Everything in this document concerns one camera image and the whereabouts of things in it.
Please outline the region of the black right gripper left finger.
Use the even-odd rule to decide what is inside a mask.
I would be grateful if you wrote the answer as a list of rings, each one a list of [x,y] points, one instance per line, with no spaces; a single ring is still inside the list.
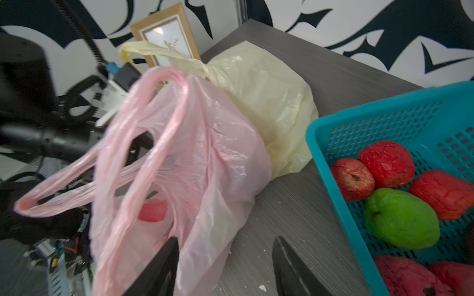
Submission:
[[[179,255],[178,239],[169,238],[123,296],[172,296]]]

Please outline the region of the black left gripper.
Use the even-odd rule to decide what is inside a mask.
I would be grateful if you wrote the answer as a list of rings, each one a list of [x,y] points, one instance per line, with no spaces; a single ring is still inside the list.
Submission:
[[[103,128],[83,123],[73,128],[41,126],[27,120],[1,120],[1,145],[20,154],[74,162],[104,136]],[[14,204],[47,178],[38,169],[17,173],[1,181],[1,240],[36,244],[44,239],[70,239],[88,224],[87,210],[74,208],[53,217],[29,218],[14,211]]]

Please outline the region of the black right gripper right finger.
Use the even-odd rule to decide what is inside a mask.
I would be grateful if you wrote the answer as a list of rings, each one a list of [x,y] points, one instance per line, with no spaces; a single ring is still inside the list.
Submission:
[[[279,296],[332,295],[282,236],[274,240],[272,261]]]

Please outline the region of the pink plastic bag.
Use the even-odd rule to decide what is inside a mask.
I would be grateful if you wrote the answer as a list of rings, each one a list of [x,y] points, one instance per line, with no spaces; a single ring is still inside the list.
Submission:
[[[155,67],[104,138],[14,209],[43,218],[91,205],[95,296],[124,294],[171,237],[180,251],[175,295],[208,296],[271,175],[260,134],[222,90]]]

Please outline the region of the smooth red apple with stem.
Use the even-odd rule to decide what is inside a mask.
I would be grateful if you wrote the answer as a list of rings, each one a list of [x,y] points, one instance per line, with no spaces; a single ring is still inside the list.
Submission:
[[[330,171],[346,202],[363,200],[375,191],[375,179],[360,160],[337,160],[330,165]]]

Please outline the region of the red strawberry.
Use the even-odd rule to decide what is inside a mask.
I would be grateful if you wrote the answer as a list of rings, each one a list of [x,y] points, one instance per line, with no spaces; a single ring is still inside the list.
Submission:
[[[415,164],[410,152],[392,141],[380,141],[365,148],[357,159],[369,169],[377,188],[403,187],[415,175]]]
[[[422,173],[409,193],[428,203],[442,221],[457,220],[474,205],[474,186],[441,170]]]

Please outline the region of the yellow plastic bag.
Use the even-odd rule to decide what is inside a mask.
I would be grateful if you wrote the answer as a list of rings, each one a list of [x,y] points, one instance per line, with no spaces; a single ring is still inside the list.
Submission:
[[[166,57],[173,67],[223,90],[264,140],[273,178],[299,173],[312,160],[305,140],[307,127],[318,119],[311,88],[265,49],[244,41],[207,64],[149,41],[125,43],[118,52],[126,62],[132,61],[132,54]]]

